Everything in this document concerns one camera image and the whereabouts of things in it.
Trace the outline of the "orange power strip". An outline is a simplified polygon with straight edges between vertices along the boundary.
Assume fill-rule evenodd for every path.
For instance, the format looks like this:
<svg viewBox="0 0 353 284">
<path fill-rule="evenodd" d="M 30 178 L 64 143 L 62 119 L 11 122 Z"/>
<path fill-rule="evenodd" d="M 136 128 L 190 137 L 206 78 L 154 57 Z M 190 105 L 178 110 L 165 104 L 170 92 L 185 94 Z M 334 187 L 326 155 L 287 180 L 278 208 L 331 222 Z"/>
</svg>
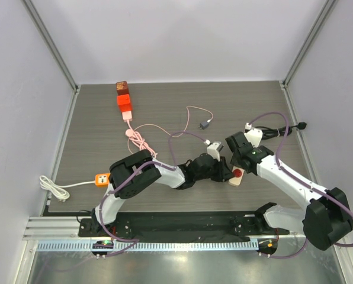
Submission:
<svg viewBox="0 0 353 284">
<path fill-rule="evenodd" d="M 97 187 L 107 186 L 110 183 L 110 173 L 97 174 L 94 183 Z"/>
</svg>

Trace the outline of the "brown wooden block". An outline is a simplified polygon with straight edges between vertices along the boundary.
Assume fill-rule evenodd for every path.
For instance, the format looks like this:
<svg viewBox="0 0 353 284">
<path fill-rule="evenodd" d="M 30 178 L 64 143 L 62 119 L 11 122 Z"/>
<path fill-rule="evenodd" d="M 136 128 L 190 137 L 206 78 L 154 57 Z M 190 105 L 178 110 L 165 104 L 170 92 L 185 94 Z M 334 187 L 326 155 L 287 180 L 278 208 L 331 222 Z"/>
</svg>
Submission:
<svg viewBox="0 0 353 284">
<path fill-rule="evenodd" d="M 129 93 L 129 87 L 126 81 L 117 82 L 115 86 L 116 86 L 116 91 L 119 95 Z"/>
</svg>

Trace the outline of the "red orange block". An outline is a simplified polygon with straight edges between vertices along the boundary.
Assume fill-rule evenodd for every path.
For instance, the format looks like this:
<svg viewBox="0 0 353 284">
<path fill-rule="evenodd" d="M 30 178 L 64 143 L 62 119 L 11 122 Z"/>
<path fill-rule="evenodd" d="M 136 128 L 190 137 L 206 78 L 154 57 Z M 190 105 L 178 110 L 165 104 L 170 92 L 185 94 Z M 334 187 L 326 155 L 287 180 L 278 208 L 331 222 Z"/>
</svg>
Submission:
<svg viewBox="0 0 353 284">
<path fill-rule="evenodd" d="M 122 94 L 117 96 L 117 105 L 121 113 L 132 111 L 130 94 Z"/>
</svg>

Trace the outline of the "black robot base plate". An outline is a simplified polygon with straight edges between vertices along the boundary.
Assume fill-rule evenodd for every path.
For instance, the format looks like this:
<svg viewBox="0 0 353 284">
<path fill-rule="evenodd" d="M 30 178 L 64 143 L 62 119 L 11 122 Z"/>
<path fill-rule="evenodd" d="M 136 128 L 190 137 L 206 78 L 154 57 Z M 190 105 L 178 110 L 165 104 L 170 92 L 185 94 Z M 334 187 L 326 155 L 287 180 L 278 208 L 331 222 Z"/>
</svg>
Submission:
<svg viewBox="0 0 353 284">
<path fill-rule="evenodd" d="M 273 254 L 278 238 L 289 235 L 282 228 L 272 228 L 257 211 L 218 212 L 120 212 L 104 231 L 92 232 L 92 219 L 77 219 L 78 236 L 107 240 L 111 243 L 234 243 L 257 239 L 259 251 Z M 128 251 L 93 253 L 114 256 Z"/>
</svg>

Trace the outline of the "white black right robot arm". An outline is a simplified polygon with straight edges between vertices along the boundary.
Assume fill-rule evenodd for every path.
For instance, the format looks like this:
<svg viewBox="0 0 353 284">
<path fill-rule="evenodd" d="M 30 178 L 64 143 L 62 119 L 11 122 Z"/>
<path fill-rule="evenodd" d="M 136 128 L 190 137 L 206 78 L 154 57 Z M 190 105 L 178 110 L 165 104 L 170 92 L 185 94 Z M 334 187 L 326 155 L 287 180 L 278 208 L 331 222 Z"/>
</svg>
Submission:
<svg viewBox="0 0 353 284">
<path fill-rule="evenodd" d="M 283 163 L 278 153 L 253 146 L 243 132 L 227 137 L 226 143 L 232 152 L 232 165 L 269 181 L 300 207 L 271 206 L 254 219 L 257 232 L 268 234 L 275 227 L 294 231 L 325 251 L 353 231 L 353 216 L 342 190 L 328 190 L 308 180 Z"/>
</svg>

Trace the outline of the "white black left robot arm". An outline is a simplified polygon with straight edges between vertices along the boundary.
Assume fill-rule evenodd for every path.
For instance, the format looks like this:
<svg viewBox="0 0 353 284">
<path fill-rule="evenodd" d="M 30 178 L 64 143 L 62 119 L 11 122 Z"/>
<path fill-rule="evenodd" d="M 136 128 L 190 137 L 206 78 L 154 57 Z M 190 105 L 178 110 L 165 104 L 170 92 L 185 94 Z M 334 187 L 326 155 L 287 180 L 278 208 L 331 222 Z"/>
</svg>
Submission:
<svg viewBox="0 0 353 284">
<path fill-rule="evenodd" d="M 200 180 L 226 182 L 234 176 L 223 156 L 216 159 L 203 153 L 194 160 L 171 166 L 151 157 L 150 151 L 142 150 L 110 166 L 107 190 L 102 201 L 91 213 L 91 230 L 101 237 L 109 235 L 124 201 L 154 183 L 184 190 L 193 187 Z"/>
</svg>

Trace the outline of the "beige power strip red sockets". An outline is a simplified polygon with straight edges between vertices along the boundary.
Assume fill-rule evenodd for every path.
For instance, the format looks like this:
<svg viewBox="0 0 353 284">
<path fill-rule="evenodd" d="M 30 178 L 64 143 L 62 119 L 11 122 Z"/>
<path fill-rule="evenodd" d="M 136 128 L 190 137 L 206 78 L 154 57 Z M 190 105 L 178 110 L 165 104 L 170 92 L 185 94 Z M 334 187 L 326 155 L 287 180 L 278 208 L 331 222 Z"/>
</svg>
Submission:
<svg viewBox="0 0 353 284">
<path fill-rule="evenodd" d="M 244 170 L 238 167 L 234 167 L 232 169 L 232 173 L 234 174 L 234 177 L 228 180 L 228 184 L 231 186 L 238 187 L 241 184 L 242 178 L 244 176 Z"/>
</svg>

